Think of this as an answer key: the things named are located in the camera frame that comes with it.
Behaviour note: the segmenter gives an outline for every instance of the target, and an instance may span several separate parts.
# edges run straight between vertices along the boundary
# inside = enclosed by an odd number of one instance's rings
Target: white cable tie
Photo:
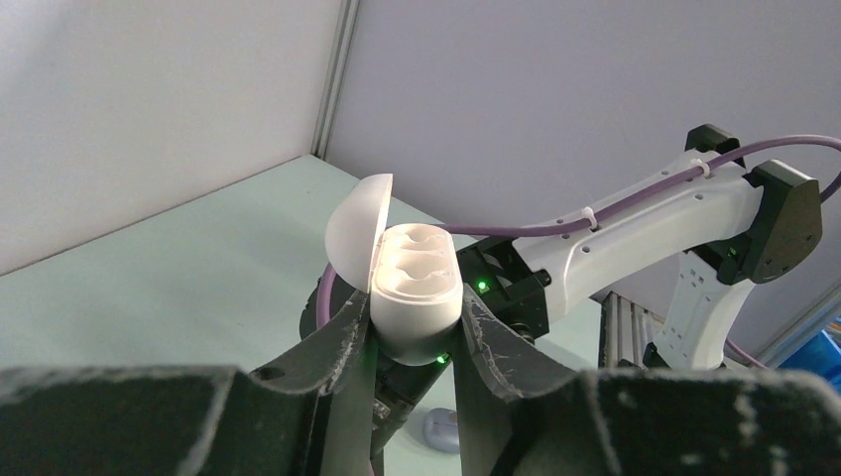
[[[592,208],[589,206],[585,206],[581,208],[581,214],[584,215],[584,218],[590,220],[590,229],[596,230],[599,227],[599,222],[596,220],[596,212],[593,211]]]
[[[692,159],[691,161],[689,161],[689,163],[692,164],[693,167],[701,167],[701,170],[704,171],[704,178],[709,179],[709,176],[710,176],[709,164],[707,164],[706,162],[698,159],[697,157]]]

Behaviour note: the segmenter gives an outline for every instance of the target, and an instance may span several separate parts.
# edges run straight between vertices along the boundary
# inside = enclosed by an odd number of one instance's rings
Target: case lid
[[[342,280],[369,293],[377,250],[389,217],[391,174],[359,180],[333,210],[324,233],[327,259]]]

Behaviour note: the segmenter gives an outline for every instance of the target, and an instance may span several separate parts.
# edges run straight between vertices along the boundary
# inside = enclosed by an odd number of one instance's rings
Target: table surface
[[[0,277],[0,367],[264,364],[300,341],[324,227],[357,181],[301,157]],[[406,222],[435,220],[393,200],[389,223]],[[538,348],[595,367],[599,315],[583,303]],[[387,473],[460,474],[457,455],[423,443],[436,407],[455,408],[451,368],[386,447]]]

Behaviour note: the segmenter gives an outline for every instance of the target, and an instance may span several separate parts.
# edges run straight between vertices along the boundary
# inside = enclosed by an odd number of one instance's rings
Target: gray wall
[[[712,122],[743,142],[841,135],[841,2],[362,2],[327,158],[396,174],[396,196],[445,221],[528,224],[671,162]],[[841,156],[787,148],[823,183]],[[751,296],[749,349],[841,276],[841,196],[807,263]],[[675,260],[615,286],[657,312]]]
[[[309,152],[341,0],[0,0],[0,275]]]

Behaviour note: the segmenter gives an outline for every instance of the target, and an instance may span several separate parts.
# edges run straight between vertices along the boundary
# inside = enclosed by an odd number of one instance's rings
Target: screw hole
[[[286,372],[277,367],[261,367],[257,369],[257,377],[260,380],[275,380],[287,375]]]

